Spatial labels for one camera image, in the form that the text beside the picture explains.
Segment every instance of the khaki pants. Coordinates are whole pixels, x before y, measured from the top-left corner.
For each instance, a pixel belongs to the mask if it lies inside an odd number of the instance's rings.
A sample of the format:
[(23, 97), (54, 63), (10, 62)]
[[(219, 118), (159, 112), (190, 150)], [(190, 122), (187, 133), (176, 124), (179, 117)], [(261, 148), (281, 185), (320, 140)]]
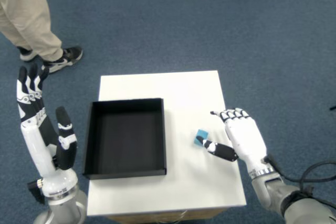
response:
[(44, 60), (62, 56), (62, 42), (50, 30), (46, 0), (0, 0), (0, 31), (15, 46), (33, 50)]

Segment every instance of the white table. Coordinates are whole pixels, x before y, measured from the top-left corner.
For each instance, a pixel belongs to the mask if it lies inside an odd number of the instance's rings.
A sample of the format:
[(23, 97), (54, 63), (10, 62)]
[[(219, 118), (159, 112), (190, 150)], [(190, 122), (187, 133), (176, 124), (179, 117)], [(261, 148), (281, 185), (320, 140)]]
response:
[(193, 143), (198, 129), (230, 145), (211, 110), (225, 108), (217, 71), (102, 76), (99, 101), (163, 98), (167, 175), (91, 180), (88, 216), (229, 208), (246, 204), (237, 162)]

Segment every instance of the sneaker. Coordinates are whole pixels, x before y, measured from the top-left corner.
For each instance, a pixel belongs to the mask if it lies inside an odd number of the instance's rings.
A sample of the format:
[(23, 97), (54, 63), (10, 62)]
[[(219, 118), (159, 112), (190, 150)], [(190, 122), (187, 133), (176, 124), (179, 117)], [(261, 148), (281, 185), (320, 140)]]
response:
[(27, 50), (23, 47), (17, 47), (17, 49), (20, 51), (20, 60), (32, 61), (37, 56), (37, 53), (33, 52), (32, 50)]
[(83, 50), (80, 47), (71, 47), (63, 49), (61, 58), (55, 61), (44, 61), (42, 70), (49, 68), (49, 73), (56, 72), (66, 66), (72, 66), (82, 58)]

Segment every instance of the black cable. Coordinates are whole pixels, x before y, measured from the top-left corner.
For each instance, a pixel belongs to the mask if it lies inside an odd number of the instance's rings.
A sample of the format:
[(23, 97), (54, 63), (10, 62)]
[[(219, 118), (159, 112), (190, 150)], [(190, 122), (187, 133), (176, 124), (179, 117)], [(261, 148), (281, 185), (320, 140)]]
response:
[(299, 183), (300, 185), (300, 191), (305, 194), (308, 198), (312, 198), (312, 199), (315, 199), (317, 200), (318, 202), (324, 204), (324, 205), (327, 205), (333, 209), (336, 210), (336, 205), (327, 201), (327, 200), (324, 200), (324, 199), (320, 199), (320, 198), (315, 198), (313, 197), (313, 194), (312, 194), (312, 191), (313, 191), (313, 187), (312, 186), (308, 186), (306, 188), (304, 188), (304, 183), (322, 183), (322, 182), (329, 182), (329, 181), (333, 181), (333, 180), (336, 180), (336, 175), (334, 176), (331, 176), (331, 177), (327, 177), (327, 178), (316, 178), (316, 179), (311, 179), (311, 178), (306, 178), (307, 175), (309, 173), (311, 173), (314, 169), (316, 169), (317, 167), (319, 166), (322, 166), (322, 165), (336, 165), (336, 161), (322, 161), (322, 162), (318, 162), (314, 165), (311, 165), (309, 166), (302, 174), (301, 178), (300, 179), (295, 179), (295, 178), (290, 178), (290, 177), (287, 177), (282, 171), (281, 169), (279, 168), (279, 166), (277, 165), (277, 163), (275, 162), (274, 158), (272, 155), (268, 154), (265, 158), (264, 158), (264, 161), (266, 163), (269, 163), (271, 166), (273, 166), (274, 170), (279, 173), (282, 177), (284, 177), (286, 180), (288, 181), (291, 181), (291, 182), (296, 182), (296, 183)]
[[(296, 179), (296, 178), (291, 178), (291, 177), (288, 177), (286, 176), (282, 170), (279, 168), (278, 164), (275, 162), (273, 156), (271, 154), (268, 154), (265, 158), (264, 158), (264, 161), (266, 163), (269, 163), (273, 168), (274, 170), (279, 173), (282, 177), (284, 177), (286, 180), (288, 181), (291, 181), (291, 182), (295, 182), (295, 183), (300, 183), (301, 182), (301, 178), (300, 179)], [(318, 165), (327, 165), (327, 164), (333, 164), (333, 165), (336, 165), (336, 162), (335, 161), (323, 161), (323, 162), (319, 162), (317, 164), (314, 164), (310, 167), (308, 167), (307, 170), (309, 170), (309, 172), (311, 171), (311, 169), (315, 169), (315, 166)], [(303, 183), (322, 183), (322, 182), (329, 182), (329, 181), (333, 181), (336, 179), (336, 175), (334, 176), (331, 176), (331, 177), (327, 177), (327, 178), (315, 178), (315, 179), (312, 179), (312, 178), (304, 178), (303, 179)]]
[[(322, 165), (336, 165), (336, 162), (335, 161), (322, 161), (322, 162), (318, 162), (312, 166), (309, 166), (305, 172), (302, 174), (301, 178), (300, 178), (300, 190), (303, 191), (303, 184), (306, 183), (306, 182), (312, 182), (312, 181), (309, 181), (309, 180), (312, 180), (312, 179), (306, 179), (306, 176), (314, 169), (316, 169), (317, 167), (319, 166), (322, 166)], [(332, 177), (329, 177), (329, 178), (321, 178), (321, 179), (317, 179), (317, 181), (315, 181), (315, 183), (320, 183), (320, 182), (329, 182), (329, 181), (332, 181), (332, 180), (335, 180), (336, 179), (336, 175), (335, 176), (332, 176)]]

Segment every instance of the black box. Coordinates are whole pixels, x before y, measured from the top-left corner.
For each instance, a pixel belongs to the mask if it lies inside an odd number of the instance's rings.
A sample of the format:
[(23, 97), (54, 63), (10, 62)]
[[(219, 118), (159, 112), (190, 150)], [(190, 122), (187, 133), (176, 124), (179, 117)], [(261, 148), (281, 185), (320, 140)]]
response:
[(104, 179), (165, 174), (163, 99), (91, 103), (83, 175)]

